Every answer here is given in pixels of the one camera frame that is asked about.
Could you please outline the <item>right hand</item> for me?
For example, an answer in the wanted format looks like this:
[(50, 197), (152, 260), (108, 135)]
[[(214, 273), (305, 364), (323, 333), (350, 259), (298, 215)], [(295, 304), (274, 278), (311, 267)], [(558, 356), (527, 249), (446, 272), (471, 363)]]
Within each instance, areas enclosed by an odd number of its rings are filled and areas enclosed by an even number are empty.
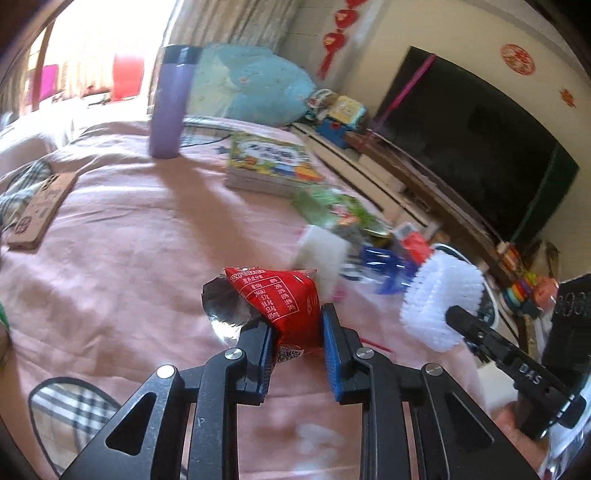
[(531, 467), (539, 472), (547, 458), (548, 444), (542, 440), (531, 440), (517, 428), (514, 413), (515, 405), (515, 402), (511, 402), (501, 408), (494, 416), (494, 422)]

